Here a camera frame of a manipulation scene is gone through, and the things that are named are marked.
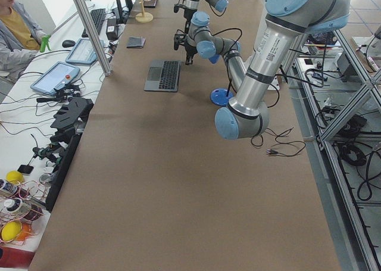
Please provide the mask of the grey laptop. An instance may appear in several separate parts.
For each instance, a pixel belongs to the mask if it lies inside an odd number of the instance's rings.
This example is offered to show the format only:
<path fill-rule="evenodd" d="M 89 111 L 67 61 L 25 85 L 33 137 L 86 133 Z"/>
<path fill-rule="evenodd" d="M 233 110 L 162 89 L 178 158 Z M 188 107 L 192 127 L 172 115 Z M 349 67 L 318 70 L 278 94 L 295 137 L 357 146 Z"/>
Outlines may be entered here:
<path fill-rule="evenodd" d="M 145 80 L 144 91 L 177 92 L 181 61 L 152 60 Z"/>

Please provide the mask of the wooden stand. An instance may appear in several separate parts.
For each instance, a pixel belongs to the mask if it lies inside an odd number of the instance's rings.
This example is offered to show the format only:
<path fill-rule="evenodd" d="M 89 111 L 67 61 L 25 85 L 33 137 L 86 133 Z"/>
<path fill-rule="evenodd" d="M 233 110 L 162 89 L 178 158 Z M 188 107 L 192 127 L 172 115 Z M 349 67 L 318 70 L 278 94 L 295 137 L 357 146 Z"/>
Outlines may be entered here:
<path fill-rule="evenodd" d="M 149 23 L 154 17 L 151 13 L 145 11 L 144 0 L 139 0 L 140 13 L 136 14 L 135 20 L 139 23 Z"/>

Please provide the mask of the grey folded cloth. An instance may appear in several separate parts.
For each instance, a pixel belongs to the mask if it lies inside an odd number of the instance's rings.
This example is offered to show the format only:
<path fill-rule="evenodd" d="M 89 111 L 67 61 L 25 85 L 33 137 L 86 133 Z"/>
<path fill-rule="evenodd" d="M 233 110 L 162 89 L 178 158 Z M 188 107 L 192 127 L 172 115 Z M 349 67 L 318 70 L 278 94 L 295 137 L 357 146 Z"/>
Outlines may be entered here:
<path fill-rule="evenodd" d="M 145 44 L 145 37 L 130 36 L 126 48 L 143 48 Z"/>

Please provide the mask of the black power adapter box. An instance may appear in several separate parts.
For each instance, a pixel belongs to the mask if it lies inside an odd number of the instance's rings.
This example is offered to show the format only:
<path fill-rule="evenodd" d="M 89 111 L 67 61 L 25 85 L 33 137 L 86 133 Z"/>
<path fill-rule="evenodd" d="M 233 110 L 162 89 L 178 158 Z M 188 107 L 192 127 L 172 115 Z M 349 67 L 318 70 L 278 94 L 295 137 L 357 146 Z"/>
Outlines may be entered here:
<path fill-rule="evenodd" d="M 107 20 L 106 36 L 109 41 L 118 39 L 118 23 L 116 18 L 109 18 Z"/>

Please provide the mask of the black keyboard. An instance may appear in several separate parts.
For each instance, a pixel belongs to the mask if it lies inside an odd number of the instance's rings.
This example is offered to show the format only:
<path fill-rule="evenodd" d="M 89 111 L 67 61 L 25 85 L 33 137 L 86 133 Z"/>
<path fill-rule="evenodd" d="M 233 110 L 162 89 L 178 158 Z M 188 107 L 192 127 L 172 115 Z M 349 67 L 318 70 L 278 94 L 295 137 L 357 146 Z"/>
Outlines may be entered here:
<path fill-rule="evenodd" d="M 106 15 L 105 8 L 94 9 L 90 12 L 91 19 L 93 21 L 93 24 L 95 26 L 95 29 L 98 35 L 101 33 L 102 26 L 105 20 L 105 15 Z"/>

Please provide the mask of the far blue teach pendant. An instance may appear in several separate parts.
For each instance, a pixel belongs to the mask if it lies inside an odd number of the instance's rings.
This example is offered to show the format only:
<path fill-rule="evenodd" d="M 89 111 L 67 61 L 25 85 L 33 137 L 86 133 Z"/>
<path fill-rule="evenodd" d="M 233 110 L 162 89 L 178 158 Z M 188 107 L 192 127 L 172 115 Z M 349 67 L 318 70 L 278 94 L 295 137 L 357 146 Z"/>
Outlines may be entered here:
<path fill-rule="evenodd" d="M 97 60 L 95 50 L 89 38 L 80 38 L 65 59 L 75 66 L 89 66 Z"/>

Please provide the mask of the blue teach pendant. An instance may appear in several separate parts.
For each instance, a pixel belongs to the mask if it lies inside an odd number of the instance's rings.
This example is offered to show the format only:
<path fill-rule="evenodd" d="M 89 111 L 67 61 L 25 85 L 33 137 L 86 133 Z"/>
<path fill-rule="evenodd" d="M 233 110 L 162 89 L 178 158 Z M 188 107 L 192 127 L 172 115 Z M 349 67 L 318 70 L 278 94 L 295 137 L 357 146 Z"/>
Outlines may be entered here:
<path fill-rule="evenodd" d="M 97 60 L 95 50 L 89 38 L 80 38 L 65 59 L 75 66 L 89 66 Z"/>
<path fill-rule="evenodd" d="M 53 95 L 69 84 L 79 72 L 79 67 L 59 61 L 33 82 L 30 89 L 40 94 Z"/>

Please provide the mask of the black computer mouse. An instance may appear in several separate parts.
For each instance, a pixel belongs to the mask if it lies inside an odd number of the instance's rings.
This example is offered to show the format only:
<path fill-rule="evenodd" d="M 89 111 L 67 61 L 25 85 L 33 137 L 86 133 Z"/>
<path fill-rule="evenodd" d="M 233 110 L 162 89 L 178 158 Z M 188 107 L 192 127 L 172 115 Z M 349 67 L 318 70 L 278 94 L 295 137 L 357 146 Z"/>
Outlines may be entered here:
<path fill-rule="evenodd" d="M 64 40 L 61 45 L 63 48 L 69 48 L 69 47 L 75 46 L 75 44 L 76 44 L 75 41 L 67 39 L 67 40 Z"/>

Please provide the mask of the near blue teach pendant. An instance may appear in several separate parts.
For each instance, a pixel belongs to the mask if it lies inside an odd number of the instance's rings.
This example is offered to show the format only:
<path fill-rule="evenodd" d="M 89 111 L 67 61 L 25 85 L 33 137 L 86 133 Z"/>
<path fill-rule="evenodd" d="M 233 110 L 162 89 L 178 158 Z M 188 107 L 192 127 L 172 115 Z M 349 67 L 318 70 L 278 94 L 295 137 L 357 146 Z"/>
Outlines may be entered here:
<path fill-rule="evenodd" d="M 69 84 L 79 72 L 79 67 L 59 61 L 33 82 L 30 89 L 40 94 L 53 95 Z"/>

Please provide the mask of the black tool rack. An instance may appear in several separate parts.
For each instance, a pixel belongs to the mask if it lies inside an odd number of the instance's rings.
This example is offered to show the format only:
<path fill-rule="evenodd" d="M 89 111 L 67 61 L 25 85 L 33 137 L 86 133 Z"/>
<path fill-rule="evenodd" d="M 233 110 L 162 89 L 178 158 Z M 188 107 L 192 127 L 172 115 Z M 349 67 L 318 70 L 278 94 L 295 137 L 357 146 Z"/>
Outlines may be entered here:
<path fill-rule="evenodd" d="M 45 208 L 51 212 L 64 183 L 66 174 L 75 155 L 76 149 L 82 137 L 77 131 L 75 124 L 81 120 L 87 123 L 91 109 L 94 103 L 91 99 L 74 97 L 68 104 L 64 104 L 54 115 L 54 122 L 51 127 L 56 130 L 55 135 L 51 137 L 52 142 L 64 142 L 68 146 L 64 149 L 63 157 L 58 167 L 55 169 L 55 177 L 51 183 L 48 195 L 45 201 Z"/>

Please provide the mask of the green clamp tool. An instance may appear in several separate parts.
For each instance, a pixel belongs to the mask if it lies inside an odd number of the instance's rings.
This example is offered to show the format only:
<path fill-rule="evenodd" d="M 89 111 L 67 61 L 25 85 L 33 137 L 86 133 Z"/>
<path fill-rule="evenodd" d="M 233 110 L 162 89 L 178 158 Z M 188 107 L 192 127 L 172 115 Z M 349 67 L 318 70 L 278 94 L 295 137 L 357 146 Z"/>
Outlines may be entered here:
<path fill-rule="evenodd" d="M 45 35 L 41 39 L 41 44 L 40 44 L 40 52 L 45 52 L 46 50 L 51 50 L 49 46 L 49 39 L 50 35 Z"/>

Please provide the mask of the person in grey jacket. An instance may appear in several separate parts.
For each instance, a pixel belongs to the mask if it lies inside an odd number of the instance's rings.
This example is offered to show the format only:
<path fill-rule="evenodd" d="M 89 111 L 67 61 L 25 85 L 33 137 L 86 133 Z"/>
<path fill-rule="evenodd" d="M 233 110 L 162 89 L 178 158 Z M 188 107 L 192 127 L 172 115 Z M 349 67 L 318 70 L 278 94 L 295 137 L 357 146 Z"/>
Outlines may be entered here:
<path fill-rule="evenodd" d="M 40 50 L 45 32 L 24 5 L 1 0 L 1 70 L 16 82 Z"/>

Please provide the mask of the yellow ball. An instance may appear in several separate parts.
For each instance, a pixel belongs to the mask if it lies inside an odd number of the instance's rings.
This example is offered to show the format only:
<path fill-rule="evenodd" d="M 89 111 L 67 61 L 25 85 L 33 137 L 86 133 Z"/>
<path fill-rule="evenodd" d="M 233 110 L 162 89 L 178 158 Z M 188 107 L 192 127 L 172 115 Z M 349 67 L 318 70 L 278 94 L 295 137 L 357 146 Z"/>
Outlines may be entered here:
<path fill-rule="evenodd" d="M 20 173 L 17 170 L 12 170 L 7 173 L 6 180 L 11 183 L 23 183 L 24 182 L 24 176 L 22 173 Z"/>

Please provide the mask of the aluminium frame post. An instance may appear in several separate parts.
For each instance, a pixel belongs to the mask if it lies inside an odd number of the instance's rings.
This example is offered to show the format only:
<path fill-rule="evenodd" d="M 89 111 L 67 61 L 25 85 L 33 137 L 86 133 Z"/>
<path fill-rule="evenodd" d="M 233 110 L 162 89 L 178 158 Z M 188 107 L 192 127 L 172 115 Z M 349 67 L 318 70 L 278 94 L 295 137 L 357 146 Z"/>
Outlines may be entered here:
<path fill-rule="evenodd" d="M 95 25 L 90 16 L 90 12 L 86 5 L 85 0 L 73 0 L 77 12 L 79 13 L 80 19 L 85 27 L 85 30 L 89 36 L 92 47 L 95 51 L 97 59 L 101 65 L 102 71 L 105 76 L 110 76 L 112 73 L 111 66 L 104 52 L 103 46 L 101 45 L 101 41 L 99 39 L 98 33 L 96 31 Z"/>

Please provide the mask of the aluminium frame rail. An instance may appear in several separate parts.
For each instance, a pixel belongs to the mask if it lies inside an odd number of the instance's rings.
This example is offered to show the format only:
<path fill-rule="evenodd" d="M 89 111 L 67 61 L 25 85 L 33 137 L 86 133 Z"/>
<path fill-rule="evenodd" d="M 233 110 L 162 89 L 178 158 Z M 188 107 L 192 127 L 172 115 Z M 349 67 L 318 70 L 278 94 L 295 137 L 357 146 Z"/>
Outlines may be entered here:
<path fill-rule="evenodd" d="M 349 24 L 336 46 L 303 43 L 293 96 L 343 270 L 380 269 L 380 40 Z"/>

